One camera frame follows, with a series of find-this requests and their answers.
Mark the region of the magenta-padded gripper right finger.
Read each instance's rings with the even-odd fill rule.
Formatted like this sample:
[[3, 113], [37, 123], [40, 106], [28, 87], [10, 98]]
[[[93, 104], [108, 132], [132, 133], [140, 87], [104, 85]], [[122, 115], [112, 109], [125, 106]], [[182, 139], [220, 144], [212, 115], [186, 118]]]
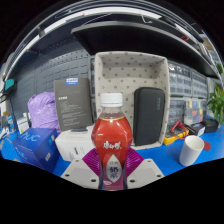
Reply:
[[146, 186], [164, 177], [152, 159], [144, 159], [137, 151], [130, 149], [124, 164], [124, 183], [126, 189]]

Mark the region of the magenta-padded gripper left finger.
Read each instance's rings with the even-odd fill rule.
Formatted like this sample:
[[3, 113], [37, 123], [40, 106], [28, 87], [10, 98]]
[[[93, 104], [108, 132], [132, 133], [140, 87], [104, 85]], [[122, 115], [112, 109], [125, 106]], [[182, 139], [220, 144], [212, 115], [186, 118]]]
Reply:
[[61, 177], [84, 188], [99, 189], [101, 185], [101, 162], [96, 149], [82, 159], [75, 159]]

